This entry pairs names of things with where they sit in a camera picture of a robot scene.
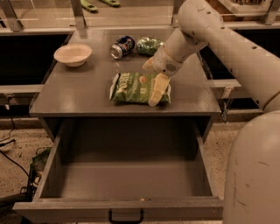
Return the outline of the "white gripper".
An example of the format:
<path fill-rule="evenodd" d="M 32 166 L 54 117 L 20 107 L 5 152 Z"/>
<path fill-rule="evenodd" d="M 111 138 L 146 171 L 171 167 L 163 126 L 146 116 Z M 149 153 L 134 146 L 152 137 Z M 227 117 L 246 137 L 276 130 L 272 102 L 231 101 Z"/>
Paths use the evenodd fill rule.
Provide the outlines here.
<path fill-rule="evenodd" d="M 159 47 L 153 57 L 150 57 L 143 64 L 143 69 L 155 71 L 158 75 L 155 78 L 153 90 L 148 100 L 152 107 L 156 106 L 166 89 L 168 88 L 171 76 L 175 75 L 183 65 L 182 60 L 174 59 L 163 46 Z"/>

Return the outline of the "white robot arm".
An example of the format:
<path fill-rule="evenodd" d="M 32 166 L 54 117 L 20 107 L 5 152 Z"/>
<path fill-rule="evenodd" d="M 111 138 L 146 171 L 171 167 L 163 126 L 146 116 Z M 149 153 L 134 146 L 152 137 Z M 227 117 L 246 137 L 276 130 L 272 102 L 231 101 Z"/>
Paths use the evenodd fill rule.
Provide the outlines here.
<path fill-rule="evenodd" d="M 185 0 L 178 28 L 144 63 L 157 73 L 149 104 L 159 103 L 169 79 L 204 46 L 262 110 L 236 136 L 227 162 L 223 224 L 280 224 L 280 59 L 227 28 L 207 0 Z"/>

